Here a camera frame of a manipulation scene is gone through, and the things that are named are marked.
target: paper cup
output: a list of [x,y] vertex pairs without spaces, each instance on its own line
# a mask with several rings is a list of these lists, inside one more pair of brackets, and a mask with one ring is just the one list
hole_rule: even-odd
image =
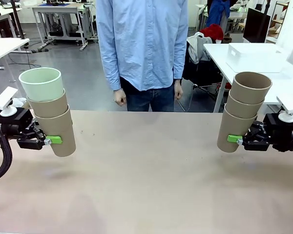
[[31,69],[20,74],[19,80],[32,101],[52,101],[63,95],[62,75],[57,69]]
[[65,90],[60,98],[53,101],[36,102],[27,99],[31,108],[34,110],[35,115],[41,118],[52,118],[64,114],[67,109],[67,99]]
[[58,117],[42,118],[37,115],[35,116],[46,135],[60,136],[62,138],[62,144],[51,144],[56,156],[66,157],[75,152],[76,143],[69,107],[64,114]]
[[255,72],[241,72],[233,80],[231,96],[245,104],[259,104],[272,86],[272,81]]
[[231,96],[231,90],[229,91],[229,96],[227,100],[227,111],[238,118],[252,118],[257,115],[259,108],[262,106],[264,101],[259,104],[244,104],[235,100]]
[[244,136],[256,118],[257,116],[252,118],[235,117],[228,113],[227,105],[225,105],[217,140],[218,148],[226,153],[235,152],[239,145],[228,142],[228,135]]

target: jeans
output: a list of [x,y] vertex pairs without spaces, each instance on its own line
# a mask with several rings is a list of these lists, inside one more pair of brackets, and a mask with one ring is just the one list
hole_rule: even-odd
[[154,112],[174,112],[174,86],[126,93],[127,110],[147,112],[151,105]]

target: stacked brown cup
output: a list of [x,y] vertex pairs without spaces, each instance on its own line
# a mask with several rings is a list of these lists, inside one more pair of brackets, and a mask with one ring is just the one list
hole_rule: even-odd
[[244,136],[265,100],[272,81],[259,73],[242,72],[235,76],[218,135],[217,146],[220,150],[233,153],[238,144],[228,142],[228,135]]
[[27,99],[43,132],[49,136],[60,136],[63,141],[62,144],[51,144],[54,154],[66,157],[74,153],[76,144],[73,122],[65,90],[60,98],[52,101],[36,102]]

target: black chair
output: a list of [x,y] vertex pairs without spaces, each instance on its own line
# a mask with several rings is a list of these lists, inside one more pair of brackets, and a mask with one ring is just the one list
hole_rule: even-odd
[[212,94],[207,89],[209,87],[219,86],[223,79],[221,71],[213,60],[200,61],[198,64],[192,63],[190,60],[188,48],[189,43],[187,42],[186,60],[182,78],[190,80],[193,83],[189,107],[185,109],[183,105],[178,101],[179,105],[185,112],[188,112],[190,110],[194,89],[201,89],[204,92],[208,93],[213,100],[216,100],[218,93]]

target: red hat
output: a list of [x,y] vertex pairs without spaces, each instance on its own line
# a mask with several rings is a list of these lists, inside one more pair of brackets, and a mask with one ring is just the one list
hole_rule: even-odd
[[210,37],[213,40],[223,40],[224,39],[224,32],[221,29],[221,27],[218,24],[211,24],[209,27],[207,28],[203,28],[201,31],[201,33],[204,34],[204,36]]

